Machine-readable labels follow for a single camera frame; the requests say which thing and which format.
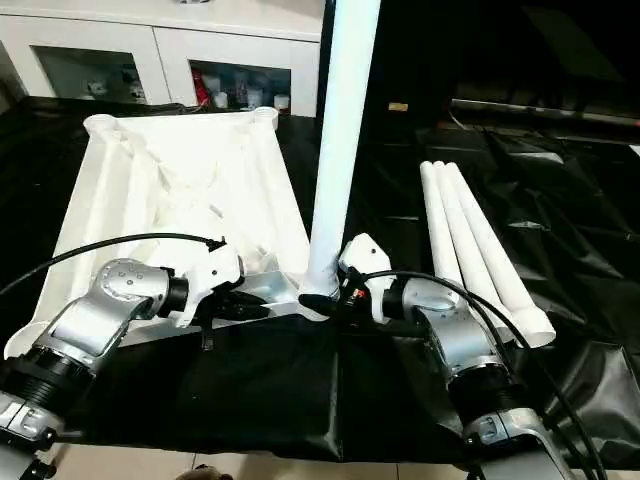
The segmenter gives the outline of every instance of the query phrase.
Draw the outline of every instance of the tiled floor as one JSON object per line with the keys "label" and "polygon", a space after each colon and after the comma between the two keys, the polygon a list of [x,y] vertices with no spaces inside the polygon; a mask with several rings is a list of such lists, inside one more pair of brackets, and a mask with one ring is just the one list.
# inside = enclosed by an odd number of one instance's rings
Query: tiled floor
{"label": "tiled floor", "polygon": [[[72,446],[46,455],[61,458],[54,480],[173,480],[194,466],[215,466],[235,480],[464,480],[449,465],[351,463],[286,460],[268,455],[195,455],[116,447]],[[640,472],[610,472],[610,480],[640,480]]]}

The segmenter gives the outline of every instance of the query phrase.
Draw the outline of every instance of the glass cabinet door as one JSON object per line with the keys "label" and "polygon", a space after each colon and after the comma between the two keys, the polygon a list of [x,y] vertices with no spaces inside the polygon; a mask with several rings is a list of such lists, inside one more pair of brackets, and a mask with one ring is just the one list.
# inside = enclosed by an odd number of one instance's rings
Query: glass cabinet door
{"label": "glass cabinet door", "polygon": [[56,97],[147,103],[130,53],[43,46],[31,48]]}
{"label": "glass cabinet door", "polygon": [[198,104],[253,110],[276,107],[287,114],[291,105],[291,70],[190,60]]}
{"label": "glass cabinet door", "polygon": [[0,16],[0,42],[29,95],[170,102],[151,27]]}
{"label": "glass cabinet door", "polygon": [[318,43],[167,28],[154,32],[172,101],[233,110],[270,106],[315,116]]}

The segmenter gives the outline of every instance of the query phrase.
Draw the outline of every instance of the white plastic pipe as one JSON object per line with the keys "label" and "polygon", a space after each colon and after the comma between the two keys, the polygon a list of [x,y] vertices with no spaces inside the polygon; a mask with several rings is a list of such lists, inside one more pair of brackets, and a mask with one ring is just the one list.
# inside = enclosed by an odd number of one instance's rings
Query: white plastic pipe
{"label": "white plastic pipe", "polygon": [[429,162],[420,165],[424,206],[429,224],[429,240],[433,269],[437,277],[445,278],[462,286],[462,277],[458,267],[458,259],[453,249],[447,217],[444,213],[442,198],[436,179],[436,171]]}
{"label": "white plastic pipe", "polygon": [[541,347],[553,341],[556,332],[551,326],[551,322],[549,322],[547,315],[533,303],[529,292],[520,280],[518,272],[502,248],[500,240],[484,216],[458,166],[449,163],[445,168],[456,189],[460,205],[500,300],[511,312],[515,326],[532,347]]}
{"label": "white plastic pipe", "polygon": [[342,248],[380,1],[336,3],[304,293],[337,294],[337,258]]}
{"label": "white plastic pipe", "polygon": [[[511,313],[502,305],[498,292],[493,286],[493,281],[464,216],[455,188],[453,188],[453,184],[449,180],[444,163],[435,162],[433,167],[436,171],[440,197],[442,198],[447,223],[449,224],[449,232],[458,257],[458,264],[460,265],[465,287],[467,290],[491,302],[494,307],[511,320]],[[513,335],[507,326],[491,311],[488,309],[485,309],[485,311],[495,325],[500,338],[505,342],[513,339]]]}

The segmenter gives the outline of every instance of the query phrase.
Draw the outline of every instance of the black plastic sheet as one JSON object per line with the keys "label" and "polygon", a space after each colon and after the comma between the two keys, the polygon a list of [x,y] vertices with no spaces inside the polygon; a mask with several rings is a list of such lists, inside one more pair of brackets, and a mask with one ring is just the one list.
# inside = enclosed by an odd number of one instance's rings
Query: black plastic sheet
{"label": "black plastic sheet", "polygon": [[[182,113],[33,100],[0,117],[4,283],[51,255],[92,113]],[[313,121],[283,118],[281,149],[311,225]],[[536,303],[558,332],[541,349],[608,468],[640,468],[638,156],[627,146],[419,132],[361,148],[345,239],[366,231],[394,267],[431,268],[421,160],[458,163]],[[0,335],[28,321],[42,278],[3,298]],[[118,351],[68,423],[69,441],[333,461],[458,463],[459,422],[420,340],[286,317]],[[532,402],[577,440],[522,355]]]}

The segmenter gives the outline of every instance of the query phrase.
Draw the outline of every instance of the white cabinet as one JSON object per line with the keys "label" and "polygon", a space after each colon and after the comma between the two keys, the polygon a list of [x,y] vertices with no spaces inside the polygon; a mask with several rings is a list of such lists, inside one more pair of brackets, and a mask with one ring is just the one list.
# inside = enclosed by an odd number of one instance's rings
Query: white cabinet
{"label": "white cabinet", "polygon": [[0,42],[29,95],[170,102],[152,27],[2,15]]}
{"label": "white cabinet", "polygon": [[286,95],[292,114],[314,116],[323,6],[0,0],[0,43],[29,95],[191,106],[194,70],[220,84],[230,108],[256,104],[251,90],[263,105]]}

